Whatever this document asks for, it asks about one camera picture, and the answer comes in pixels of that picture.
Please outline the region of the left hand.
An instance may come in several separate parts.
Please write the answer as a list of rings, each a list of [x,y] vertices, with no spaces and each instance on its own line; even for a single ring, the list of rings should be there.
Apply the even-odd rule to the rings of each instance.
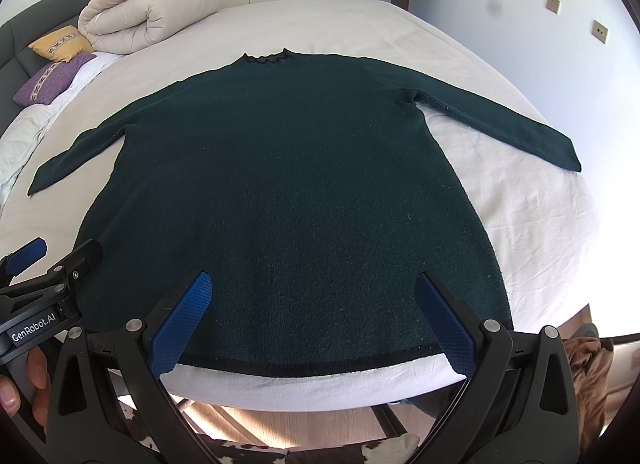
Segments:
[[[51,378],[48,360],[39,347],[12,362],[9,376],[1,376],[1,406],[9,418],[21,409],[22,401],[32,408],[32,417],[46,432],[49,419]]]

